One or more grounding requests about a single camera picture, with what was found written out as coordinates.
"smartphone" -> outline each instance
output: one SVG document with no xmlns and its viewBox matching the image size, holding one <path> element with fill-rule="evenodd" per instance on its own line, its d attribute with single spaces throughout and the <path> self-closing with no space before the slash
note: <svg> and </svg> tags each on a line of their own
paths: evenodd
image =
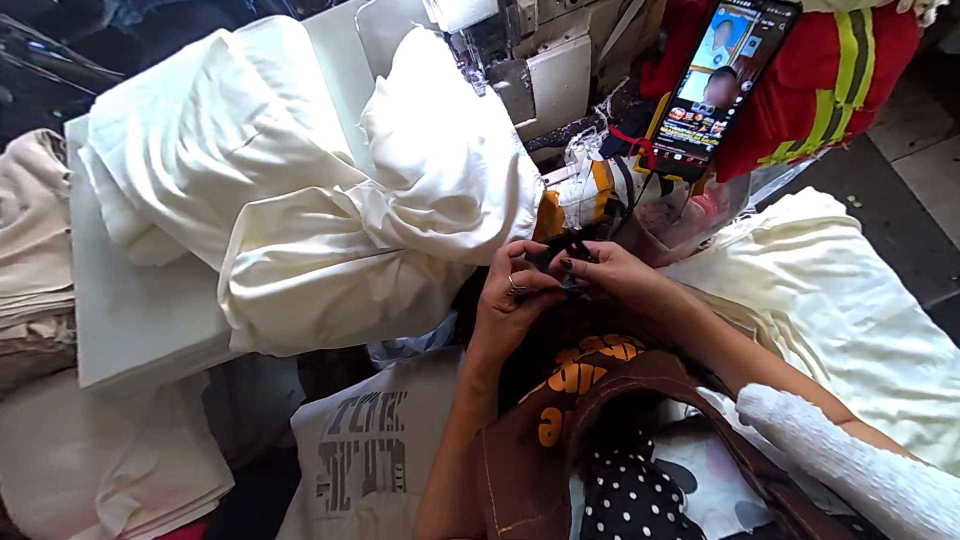
<svg viewBox="0 0 960 540">
<path fill-rule="evenodd" d="M 658 173 L 700 180 L 802 10 L 783 0 L 714 5 L 650 138 Z"/>
</svg>

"woman's left hand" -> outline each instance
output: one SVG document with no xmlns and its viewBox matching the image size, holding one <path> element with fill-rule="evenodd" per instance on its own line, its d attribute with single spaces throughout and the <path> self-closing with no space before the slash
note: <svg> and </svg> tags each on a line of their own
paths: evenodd
<svg viewBox="0 0 960 540">
<path fill-rule="evenodd" d="M 560 282 L 531 262 L 515 259 L 546 250 L 545 245 L 532 240 L 517 240 L 496 251 L 480 294 L 468 348 L 470 367 L 480 372 L 475 375 L 489 377 L 496 383 L 504 360 L 523 341 L 530 325 L 565 298 Z M 513 287 L 526 288 L 508 295 Z"/>
</svg>

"brown apron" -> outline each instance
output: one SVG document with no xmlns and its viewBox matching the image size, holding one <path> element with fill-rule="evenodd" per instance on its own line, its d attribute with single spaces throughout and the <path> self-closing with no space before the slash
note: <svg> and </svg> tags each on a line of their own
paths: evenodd
<svg viewBox="0 0 960 540">
<path fill-rule="evenodd" d="M 852 540 L 852 535 L 814 505 L 796 483 L 750 442 L 736 433 L 723 416 L 697 393 L 705 378 L 692 376 L 680 359 L 653 350 L 631 333 L 594 333 L 572 346 L 563 343 L 559 328 L 596 329 L 636 326 L 620 307 L 568 304 L 541 317 L 524 344 L 508 359 L 501 385 L 542 370 L 537 356 L 554 351 L 549 377 L 526 395 L 501 408 L 509 410 L 477 433 L 470 448 L 475 464 L 478 507 L 488 538 L 561 539 L 570 532 L 568 480 L 577 467 L 585 432 L 611 399 L 631 392 L 649 395 L 651 403 L 669 398 L 692 405 L 723 440 L 743 478 L 764 500 L 785 538 Z M 571 318 L 570 310 L 577 312 Z M 510 394 L 501 392 L 504 399 Z"/>
</svg>

